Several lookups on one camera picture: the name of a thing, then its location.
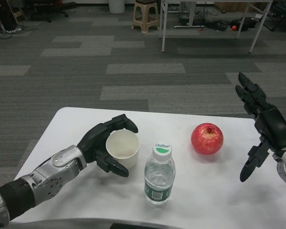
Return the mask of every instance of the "plastic stool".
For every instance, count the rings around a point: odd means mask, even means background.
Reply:
[[[140,7],[142,10],[142,17],[137,18],[137,8]],[[156,12],[156,18],[149,16],[150,8],[154,8]],[[133,10],[133,29],[136,25],[141,27],[142,32],[148,32],[149,27],[157,26],[159,28],[159,14],[156,0],[136,0]]]

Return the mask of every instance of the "red apple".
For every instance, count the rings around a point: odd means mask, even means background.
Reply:
[[[197,153],[210,155],[216,153],[223,146],[224,136],[216,125],[202,123],[193,131],[191,142]]]

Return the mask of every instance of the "white table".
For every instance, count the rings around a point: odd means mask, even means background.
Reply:
[[[160,35],[159,35],[159,38],[162,37],[162,52],[164,52],[165,50],[165,37],[166,37],[166,22],[167,22],[167,8],[168,8],[168,4],[169,3],[180,3],[180,2],[191,2],[191,9],[190,9],[190,17],[189,17],[189,27],[193,24],[193,21],[194,21],[194,15],[195,15],[195,7],[196,7],[196,1],[193,1],[193,0],[161,0],[161,10],[160,10]],[[238,32],[237,32],[237,36],[236,38],[238,39],[239,38],[239,34],[242,30],[242,27],[243,27],[243,24],[244,24],[244,21],[245,21],[245,17],[246,17],[246,14],[248,12],[248,9],[249,7],[252,7],[254,8],[256,11],[260,12],[263,14],[263,17],[260,21],[260,24],[259,24],[259,27],[257,29],[257,32],[256,32],[256,35],[255,35],[255,38],[252,42],[252,45],[251,45],[251,48],[249,50],[249,53],[251,53],[253,51],[253,48],[254,48],[254,45],[256,43],[256,40],[258,38],[258,35],[263,27],[263,24],[265,22],[265,19],[267,17],[267,14],[270,10],[270,7],[271,7],[271,4],[273,2],[273,0],[216,0],[216,2],[247,2],[247,6],[245,8],[245,11],[244,11],[244,14],[243,14],[243,19],[242,19],[242,22],[240,24],[240,27],[238,29]],[[264,9],[264,11],[258,9],[257,7],[251,5],[251,3],[253,2],[267,2],[267,6],[266,8]]]
[[[245,183],[239,181],[248,151],[259,143],[252,119],[63,108],[16,178],[54,153],[76,145],[96,124],[120,114],[139,128],[139,160],[130,176],[105,173],[91,163],[53,199],[12,222],[107,218],[183,229],[286,228],[286,185],[276,173],[276,162],[269,157]],[[193,129],[205,122],[218,125],[225,137],[215,156],[199,156],[190,143]],[[176,164],[172,199],[162,207],[150,204],[143,191],[144,165],[157,140],[172,144]]]

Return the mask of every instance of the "plastic water bottle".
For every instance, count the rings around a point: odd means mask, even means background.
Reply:
[[[154,144],[153,154],[146,162],[144,174],[147,200],[155,205],[166,203],[176,175],[171,144],[162,141]]]

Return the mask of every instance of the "gray carpet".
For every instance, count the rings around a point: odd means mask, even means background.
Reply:
[[[239,14],[220,17],[230,20]],[[131,29],[132,9],[82,7],[40,29],[0,40],[0,185],[13,180],[62,107],[248,117],[234,86],[245,72],[286,117],[286,32]]]

